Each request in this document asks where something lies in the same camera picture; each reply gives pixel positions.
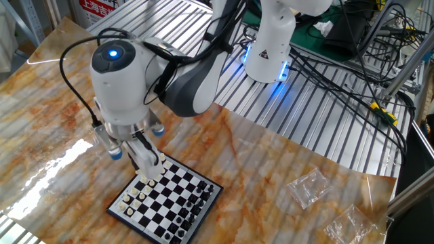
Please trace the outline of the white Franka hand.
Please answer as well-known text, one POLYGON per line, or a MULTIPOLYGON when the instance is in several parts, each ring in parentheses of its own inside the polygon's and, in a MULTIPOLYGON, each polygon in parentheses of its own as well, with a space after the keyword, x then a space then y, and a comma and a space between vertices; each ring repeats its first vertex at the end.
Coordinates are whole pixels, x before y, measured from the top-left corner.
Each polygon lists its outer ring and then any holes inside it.
POLYGON ((140 104, 131 110, 109 110, 97 98, 94 102, 102 116, 102 125, 94 131, 111 158, 120 159, 126 150, 135 171, 148 179, 157 178, 163 167, 156 146, 146 135, 153 128, 149 107, 140 104))

